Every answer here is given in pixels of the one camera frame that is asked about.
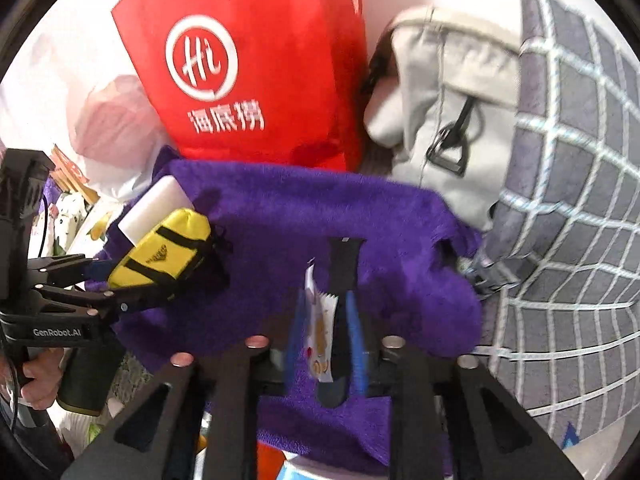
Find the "patterned gray fabric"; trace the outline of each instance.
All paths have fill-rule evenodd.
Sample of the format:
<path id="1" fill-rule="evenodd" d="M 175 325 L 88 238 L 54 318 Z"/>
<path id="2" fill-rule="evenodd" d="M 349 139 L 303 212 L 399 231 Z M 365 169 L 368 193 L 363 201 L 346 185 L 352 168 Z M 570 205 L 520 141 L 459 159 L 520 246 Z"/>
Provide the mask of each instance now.
<path id="1" fill-rule="evenodd" d="M 478 354 L 562 446 L 640 401 L 638 74 L 588 18 L 522 0 L 522 87 L 486 255 L 522 283 L 485 302 Z"/>

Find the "red object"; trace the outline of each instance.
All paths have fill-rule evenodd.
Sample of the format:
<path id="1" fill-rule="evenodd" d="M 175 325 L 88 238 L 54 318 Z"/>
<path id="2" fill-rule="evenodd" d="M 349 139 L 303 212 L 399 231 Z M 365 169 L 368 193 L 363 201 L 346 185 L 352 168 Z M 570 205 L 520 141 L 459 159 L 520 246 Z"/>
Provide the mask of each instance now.
<path id="1" fill-rule="evenodd" d="M 361 0 L 121 0 L 120 37 L 189 158 L 355 170 Z"/>

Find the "blue triangle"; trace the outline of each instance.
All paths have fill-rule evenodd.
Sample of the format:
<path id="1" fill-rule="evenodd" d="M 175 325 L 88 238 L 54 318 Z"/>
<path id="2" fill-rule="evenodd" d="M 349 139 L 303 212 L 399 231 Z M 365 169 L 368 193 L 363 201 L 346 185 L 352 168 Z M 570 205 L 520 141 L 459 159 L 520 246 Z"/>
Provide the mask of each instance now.
<path id="1" fill-rule="evenodd" d="M 564 442 L 562 443 L 562 449 L 580 444 L 580 437 L 575 431 L 574 425 L 569 422 L 566 427 L 566 433 L 564 434 Z"/>

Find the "human hand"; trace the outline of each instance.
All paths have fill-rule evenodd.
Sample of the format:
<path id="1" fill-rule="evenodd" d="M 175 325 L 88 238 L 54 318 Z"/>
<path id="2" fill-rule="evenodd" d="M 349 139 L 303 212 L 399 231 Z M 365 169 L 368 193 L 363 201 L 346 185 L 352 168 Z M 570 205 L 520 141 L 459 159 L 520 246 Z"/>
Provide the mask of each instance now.
<path id="1" fill-rule="evenodd" d="M 33 379 L 33 381 L 25 384 L 20 394 L 34 410 L 46 410 L 56 400 L 58 387 L 62 379 L 60 361 L 62 361 L 64 353 L 63 348 L 47 348 L 34 360 L 22 366 L 24 376 Z M 7 398 L 8 389 L 6 384 L 11 381 L 11 372 L 7 362 L 2 357 L 0 357 L 0 369 L 2 371 L 0 389 L 3 396 Z"/>

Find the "black logo on yellow pouch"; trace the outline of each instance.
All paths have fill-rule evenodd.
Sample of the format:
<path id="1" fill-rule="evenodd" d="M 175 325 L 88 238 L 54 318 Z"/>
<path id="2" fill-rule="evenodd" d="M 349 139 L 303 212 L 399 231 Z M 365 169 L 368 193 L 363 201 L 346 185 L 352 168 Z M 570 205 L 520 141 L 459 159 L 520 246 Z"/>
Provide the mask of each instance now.
<path id="1" fill-rule="evenodd" d="M 167 248 L 166 245 L 162 245 L 156 254 L 154 254 L 151 258 L 149 258 L 146 262 L 148 264 L 152 264 L 154 262 L 164 262 L 166 261 Z"/>

